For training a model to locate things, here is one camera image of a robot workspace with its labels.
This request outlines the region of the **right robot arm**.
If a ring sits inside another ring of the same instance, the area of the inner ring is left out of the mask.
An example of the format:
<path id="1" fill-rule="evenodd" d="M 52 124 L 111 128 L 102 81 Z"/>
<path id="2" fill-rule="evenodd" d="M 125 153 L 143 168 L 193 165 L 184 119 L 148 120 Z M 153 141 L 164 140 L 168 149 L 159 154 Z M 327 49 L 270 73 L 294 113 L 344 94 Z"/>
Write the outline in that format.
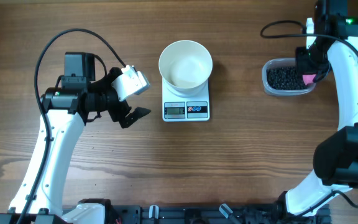
<path id="1" fill-rule="evenodd" d="M 346 1 L 318 1 L 302 36 L 308 45 L 297 48 L 296 69 L 302 75 L 333 72 L 339 123 L 317 146 L 311 173 L 280 197 L 285 221 L 312 217 L 334 197 L 358 189 L 358 18 L 348 15 Z"/>

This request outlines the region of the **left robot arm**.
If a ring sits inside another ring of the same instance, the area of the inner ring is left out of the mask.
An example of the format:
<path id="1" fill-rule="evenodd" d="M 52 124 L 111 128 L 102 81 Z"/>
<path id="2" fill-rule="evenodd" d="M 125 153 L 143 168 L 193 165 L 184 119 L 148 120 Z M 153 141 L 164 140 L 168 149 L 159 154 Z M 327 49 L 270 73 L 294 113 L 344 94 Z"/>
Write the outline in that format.
<path id="1" fill-rule="evenodd" d="M 126 101 L 150 86 L 135 67 L 113 67 L 95 79 L 95 61 L 84 52 L 65 54 L 64 74 L 40 99 L 42 115 L 37 143 L 21 187 L 0 223 L 120 223 L 120 215 L 108 199 L 84 199 L 63 212 L 63 189 L 71 156 L 90 113 L 107 111 L 121 128 L 128 128 L 149 109 L 132 109 Z"/>

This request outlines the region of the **pink scoop blue handle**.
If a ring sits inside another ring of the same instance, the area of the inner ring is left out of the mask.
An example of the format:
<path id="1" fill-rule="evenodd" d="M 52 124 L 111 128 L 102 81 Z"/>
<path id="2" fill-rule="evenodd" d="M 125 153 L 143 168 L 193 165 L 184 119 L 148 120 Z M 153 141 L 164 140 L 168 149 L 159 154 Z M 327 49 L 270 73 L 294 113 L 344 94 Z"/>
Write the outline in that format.
<path id="1" fill-rule="evenodd" d="M 315 74 L 312 75 L 302 75 L 303 83 L 305 85 L 311 85 L 314 83 Z"/>

